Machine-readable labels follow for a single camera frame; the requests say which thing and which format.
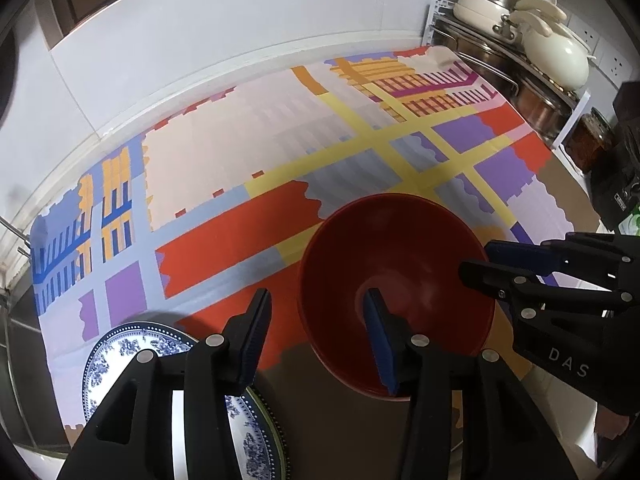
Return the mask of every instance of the electrical outlet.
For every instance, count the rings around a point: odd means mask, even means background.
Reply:
[[[592,52],[596,49],[600,35],[591,25],[585,23],[576,14],[572,14],[568,27],[589,45]]]
[[[634,70],[631,63],[604,38],[600,39],[596,56],[598,56],[598,68],[616,88],[620,88],[623,82],[631,78]]]

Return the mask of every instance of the blue gripper pad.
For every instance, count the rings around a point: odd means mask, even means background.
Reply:
[[[368,290],[364,294],[362,313],[367,327],[369,343],[373,350],[373,357],[376,360],[380,381],[386,386],[389,394],[394,396],[399,388],[399,383],[396,379],[394,353],[391,342],[385,333],[382,319],[376,308],[375,294],[372,294],[371,290]]]
[[[539,276],[559,269],[559,257],[548,247],[492,240],[484,250],[492,264],[527,269]]]

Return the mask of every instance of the white ceramic pot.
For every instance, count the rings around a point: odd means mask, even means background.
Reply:
[[[529,60],[565,90],[576,90],[589,77],[589,49],[571,30],[549,18],[516,10],[509,19],[521,28],[522,46]]]
[[[502,16],[508,16],[509,10],[494,4],[489,0],[458,0],[453,6],[453,15],[461,22],[468,23],[479,32],[505,43],[514,43],[516,30],[513,30],[514,38],[508,40],[501,34],[494,32],[494,25],[502,23]]]

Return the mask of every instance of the copper pot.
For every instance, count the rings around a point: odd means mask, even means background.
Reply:
[[[510,101],[529,126],[551,144],[571,115],[571,107],[551,92],[543,91],[530,78],[518,81],[519,91]]]

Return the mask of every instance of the white wall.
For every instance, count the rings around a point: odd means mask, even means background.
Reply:
[[[242,54],[316,38],[419,34],[430,0],[119,0],[52,54],[89,122],[113,120],[193,83],[190,75]]]
[[[220,89],[296,64],[417,46],[430,1],[119,0],[49,51],[50,3],[35,0],[16,25],[0,215],[27,228],[127,136]],[[17,245],[0,232],[0,282],[24,262]]]
[[[42,182],[51,176],[55,183],[62,160],[98,137],[60,76],[33,4],[14,30],[17,73],[0,121],[0,216],[25,228],[46,202],[36,192]],[[0,274],[8,254],[12,261],[18,257],[16,243],[15,236],[0,228]]]

